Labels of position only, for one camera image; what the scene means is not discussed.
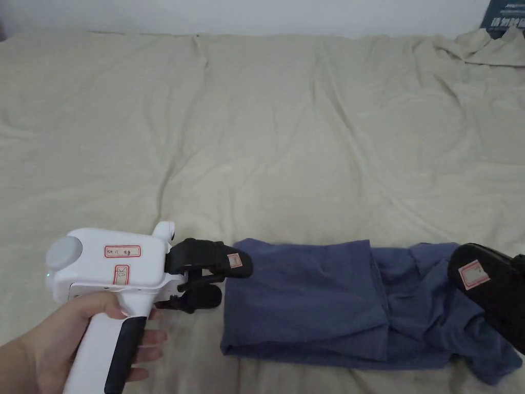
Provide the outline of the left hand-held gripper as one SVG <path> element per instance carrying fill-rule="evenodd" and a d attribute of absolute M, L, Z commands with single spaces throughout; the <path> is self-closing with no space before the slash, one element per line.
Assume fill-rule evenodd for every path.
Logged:
<path fill-rule="evenodd" d="M 80 228 L 49 247 L 46 283 L 56 302 L 110 292 L 128 313 L 123 320 L 104 313 L 91 319 L 65 393 L 122 393 L 155 302 L 158 309 L 187 314 L 214 309 L 222 302 L 222 291 L 204 285 L 253 274 L 253 262 L 244 251 L 193 238 L 171 247 L 174 235 L 173 222 L 158 223 L 151 235 Z M 179 285 L 200 287 L 179 297 Z"/>

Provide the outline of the person's left hand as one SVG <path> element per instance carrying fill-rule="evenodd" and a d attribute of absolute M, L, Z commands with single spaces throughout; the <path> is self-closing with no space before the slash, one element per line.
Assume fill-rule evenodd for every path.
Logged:
<path fill-rule="evenodd" d="M 2 345 L 1 393 L 63 393 L 77 348 L 98 313 L 117 321 L 127 318 L 114 293 L 90 293 Z"/>

